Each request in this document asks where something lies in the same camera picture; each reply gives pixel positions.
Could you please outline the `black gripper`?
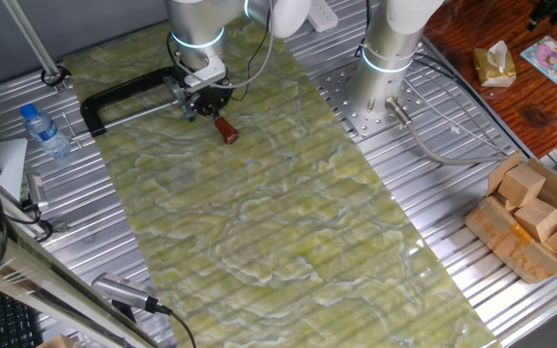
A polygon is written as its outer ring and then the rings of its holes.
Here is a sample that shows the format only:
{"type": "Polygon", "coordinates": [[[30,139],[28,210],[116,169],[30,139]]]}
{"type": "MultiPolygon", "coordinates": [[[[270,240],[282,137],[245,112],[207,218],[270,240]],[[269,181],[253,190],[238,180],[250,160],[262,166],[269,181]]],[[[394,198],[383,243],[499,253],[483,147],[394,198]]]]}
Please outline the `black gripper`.
{"type": "Polygon", "coordinates": [[[232,88],[221,89],[210,86],[200,89],[186,88],[183,108],[192,110],[195,114],[205,118],[213,119],[214,111],[216,115],[220,115],[232,101],[232,94],[232,88]]]}

